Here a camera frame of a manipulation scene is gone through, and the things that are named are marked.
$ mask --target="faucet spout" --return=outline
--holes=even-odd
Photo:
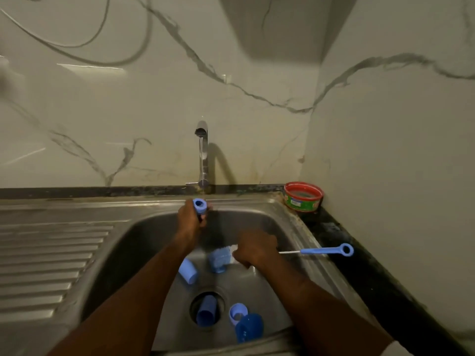
[[[195,135],[199,138],[198,186],[204,190],[210,185],[208,180],[208,125],[206,125],[205,121],[198,122]]]

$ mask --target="hand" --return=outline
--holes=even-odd
[[[198,243],[199,231],[206,226],[206,215],[201,215],[200,222],[193,200],[190,198],[178,210],[178,231],[175,235],[175,241],[185,247],[187,254],[192,252]]]
[[[277,253],[277,238],[262,230],[242,231],[238,237],[238,249],[234,258],[244,266],[258,267],[261,262]]]

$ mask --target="sink drain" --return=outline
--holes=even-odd
[[[207,318],[207,317],[209,317],[210,319],[206,319],[205,324],[203,323],[203,320],[201,320],[201,322],[198,323],[197,316],[198,316],[199,307],[201,306],[201,304],[205,300],[206,296],[213,296],[217,301],[216,313],[214,315],[214,321],[211,320],[211,317],[212,317],[211,313],[207,313],[207,312],[203,313],[202,312],[201,315],[200,315],[201,319]],[[224,313],[224,300],[223,300],[223,298],[221,297],[221,295],[219,293],[216,293],[214,291],[208,291],[208,292],[200,293],[197,297],[195,297],[193,299],[193,301],[191,302],[191,305],[190,305],[190,317],[191,317],[191,319],[193,320],[193,322],[195,324],[197,324],[199,326],[202,326],[202,327],[203,326],[215,325],[219,321],[219,319],[221,318],[221,315],[223,313]]]

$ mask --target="marble wall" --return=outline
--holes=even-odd
[[[475,353],[475,0],[333,0],[301,179]]]
[[[0,187],[298,178],[331,0],[0,0]]]

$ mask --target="stainless steel sink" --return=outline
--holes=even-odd
[[[247,228],[276,235],[281,251],[318,247],[280,197],[208,197],[214,211],[199,247],[189,255],[198,269],[198,281],[187,285],[177,275],[152,350],[254,355],[299,347],[286,311],[257,270],[229,265],[226,272],[215,274],[206,257],[209,251],[236,244],[239,231]],[[16,338],[22,340],[18,343],[23,345],[23,355],[44,354],[169,242],[184,198],[9,202],[0,206],[0,349],[8,350],[6,355],[18,353],[20,346],[12,343]],[[289,261],[371,319],[327,257],[289,256]],[[193,301],[210,292],[219,299],[220,318],[215,325],[200,328],[194,322]],[[229,307],[236,302],[263,317],[261,340],[237,345],[228,317]]]

